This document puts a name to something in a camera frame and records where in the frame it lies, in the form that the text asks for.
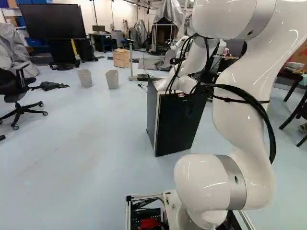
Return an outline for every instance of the black office chair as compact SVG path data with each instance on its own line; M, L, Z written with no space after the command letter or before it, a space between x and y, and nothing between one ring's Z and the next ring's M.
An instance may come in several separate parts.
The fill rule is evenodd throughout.
M24 78L24 68L27 67L29 63L23 63L17 66L16 69L16 76L8 70L0 68L0 94L4 95L4 101L7 103L15 103L15 110L0 117L0 125L3 123L3 119L6 119L10 116L16 114L15 119L11 126L14 130L19 129L19 125L17 121L19 120L21 114L24 113L33 113L33 114L43 114L47 116L48 113L46 111L36 111L30 108L39 106L43 107L43 102L38 102L35 104L30 104L26 106L20 106L18 101L22 99L27 91L29 91L30 87L28 86L31 83L36 81L36 78Z

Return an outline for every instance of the light blue floor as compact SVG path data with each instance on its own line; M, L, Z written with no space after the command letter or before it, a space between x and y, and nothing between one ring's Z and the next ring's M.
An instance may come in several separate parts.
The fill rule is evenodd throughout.
M49 116L23 115L18 131L10 127L12 119L0 126L7 136L0 142L1 230L122 230L126 195L174 188L173 168L187 153L231 151L213 126L208 103L192 149L154 157L146 134L146 92L127 80L130 70L106 59L81 68L92 73L90 89L81 87L77 69L40 67L35 85L53 81L70 87L29 92L21 104L42 100ZM110 69L119 70L118 90L107 88L104 74ZM134 72L144 70L134 64ZM295 146L303 137L296 127L304 121L278 129L301 95L294 93L284 103L286 93L273 89L268 110L277 139L276 194L268 207L248 212L258 230L306 229L307 143ZM0 100L0 115L12 108Z

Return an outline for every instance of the black box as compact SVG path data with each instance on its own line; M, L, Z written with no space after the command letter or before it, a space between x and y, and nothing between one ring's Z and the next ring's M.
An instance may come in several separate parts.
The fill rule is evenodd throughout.
M210 94L165 94L157 91L154 81L148 79L147 133L155 156L190 149Z

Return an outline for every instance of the computer monitor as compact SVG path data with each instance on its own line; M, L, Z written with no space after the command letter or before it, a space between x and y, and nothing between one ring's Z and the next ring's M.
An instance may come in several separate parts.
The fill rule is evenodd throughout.
M20 4L27 31L32 39L85 39L78 4Z

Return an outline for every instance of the wastebasket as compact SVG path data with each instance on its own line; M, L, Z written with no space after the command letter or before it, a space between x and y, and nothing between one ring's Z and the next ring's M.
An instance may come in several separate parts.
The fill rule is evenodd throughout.
M78 70L78 75L83 87L90 88L93 86L91 72L88 69Z
M106 73L106 81L109 89L114 90L118 88L118 71L117 70L109 70Z

